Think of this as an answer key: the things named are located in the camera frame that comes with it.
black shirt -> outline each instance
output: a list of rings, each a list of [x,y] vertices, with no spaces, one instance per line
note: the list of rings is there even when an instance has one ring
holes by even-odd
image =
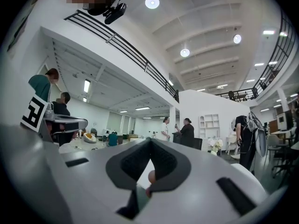
[[[247,117],[244,115],[238,116],[235,119],[235,128],[237,128],[237,124],[241,124],[241,139],[244,142],[245,140],[251,140],[254,141],[254,137],[252,136],[252,132],[248,128],[245,128],[247,122]]]
[[[54,113],[70,116],[70,112],[66,108],[66,104],[58,103],[56,101],[52,102],[54,105]]]
[[[193,147],[194,143],[194,127],[191,124],[185,125],[181,130],[181,144]]]

white shirt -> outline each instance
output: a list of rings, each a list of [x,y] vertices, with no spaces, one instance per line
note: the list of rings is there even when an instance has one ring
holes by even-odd
[[[165,124],[165,123],[162,123],[162,126],[161,126],[161,132],[165,132],[166,134],[168,134],[168,127],[167,127],[167,124]],[[167,140],[167,136],[165,136],[164,134],[161,134],[161,136],[162,136],[162,140],[166,140],[166,141],[168,141]]]

teal shirt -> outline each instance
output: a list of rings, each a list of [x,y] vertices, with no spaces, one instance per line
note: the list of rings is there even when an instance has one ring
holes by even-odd
[[[117,145],[117,135],[112,133],[108,136],[109,138],[109,146],[116,146]]]
[[[49,101],[51,83],[50,80],[43,75],[35,75],[28,82],[36,91],[36,95],[44,101]]]

woman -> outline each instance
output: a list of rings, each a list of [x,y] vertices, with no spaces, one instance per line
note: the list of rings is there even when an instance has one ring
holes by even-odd
[[[51,85],[56,84],[58,79],[58,71],[52,68],[45,75],[35,75],[31,77],[28,83],[36,91],[38,97],[49,102]]]
[[[165,117],[162,123],[161,127],[161,134],[162,134],[162,140],[169,141],[170,136],[168,135],[168,127],[167,125],[169,124],[169,117]]]
[[[191,120],[188,118],[184,119],[184,127],[179,130],[178,126],[175,125],[178,132],[181,133],[181,145],[193,147],[194,143],[194,127],[191,125]]]

white shelving unit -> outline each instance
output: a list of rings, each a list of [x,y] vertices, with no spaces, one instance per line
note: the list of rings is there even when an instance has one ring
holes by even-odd
[[[199,116],[199,137],[220,137],[219,115],[206,114]]]

